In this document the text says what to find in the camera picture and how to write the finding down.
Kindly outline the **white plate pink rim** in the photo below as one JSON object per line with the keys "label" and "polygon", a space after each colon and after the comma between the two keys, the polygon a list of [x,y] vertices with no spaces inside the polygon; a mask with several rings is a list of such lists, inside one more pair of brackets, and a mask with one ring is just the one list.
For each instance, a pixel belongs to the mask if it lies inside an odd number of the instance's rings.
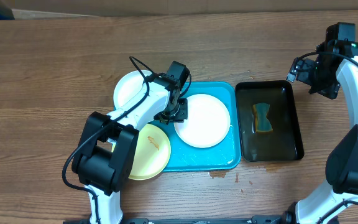
{"label": "white plate pink rim", "polygon": [[207,94],[195,94],[187,98],[188,118],[175,123],[175,131],[186,144],[207,148],[220,143],[231,125],[229,111],[223,102]]}

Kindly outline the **white plate mint rim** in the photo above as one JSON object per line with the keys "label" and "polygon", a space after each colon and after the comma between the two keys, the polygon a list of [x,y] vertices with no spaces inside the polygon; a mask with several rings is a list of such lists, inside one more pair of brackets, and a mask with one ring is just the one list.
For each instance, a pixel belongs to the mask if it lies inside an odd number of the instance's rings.
{"label": "white plate mint rim", "polygon": [[131,108],[144,97],[146,90],[144,78],[139,71],[136,70],[124,75],[114,89],[114,108]]}

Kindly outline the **green yellow sponge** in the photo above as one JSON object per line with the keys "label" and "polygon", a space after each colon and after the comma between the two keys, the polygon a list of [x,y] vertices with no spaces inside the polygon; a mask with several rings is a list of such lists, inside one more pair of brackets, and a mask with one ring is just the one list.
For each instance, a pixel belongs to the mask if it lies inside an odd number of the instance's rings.
{"label": "green yellow sponge", "polygon": [[270,133],[273,131],[273,127],[267,117],[269,109],[270,105],[267,103],[257,103],[252,106],[255,133]]}

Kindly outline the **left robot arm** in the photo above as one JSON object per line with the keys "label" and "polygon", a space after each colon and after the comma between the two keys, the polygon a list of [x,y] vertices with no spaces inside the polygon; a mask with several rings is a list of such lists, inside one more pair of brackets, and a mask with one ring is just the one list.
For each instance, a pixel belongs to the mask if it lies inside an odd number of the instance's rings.
{"label": "left robot arm", "polygon": [[189,71],[142,76],[142,89],[124,106],[110,114],[89,115],[78,147],[62,169],[67,186],[89,195],[87,223],[122,223],[118,196],[132,170],[139,132],[154,120],[186,120],[184,84],[190,80]]}

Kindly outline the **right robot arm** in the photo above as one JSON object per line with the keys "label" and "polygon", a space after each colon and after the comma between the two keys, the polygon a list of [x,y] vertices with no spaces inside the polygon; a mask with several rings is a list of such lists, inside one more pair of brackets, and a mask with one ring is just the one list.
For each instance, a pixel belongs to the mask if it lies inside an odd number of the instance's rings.
{"label": "right robot arm", "polygon": [[337,216],[358,206],[358,42],[345,37],[326,40],[310,54],[294,59],[287,80],[309,85],[310,93],[330,99],[342,88],[350,119],[350,130],[330,153],[325,180],[307,198],[293,203],[282,223],[337,223]]}

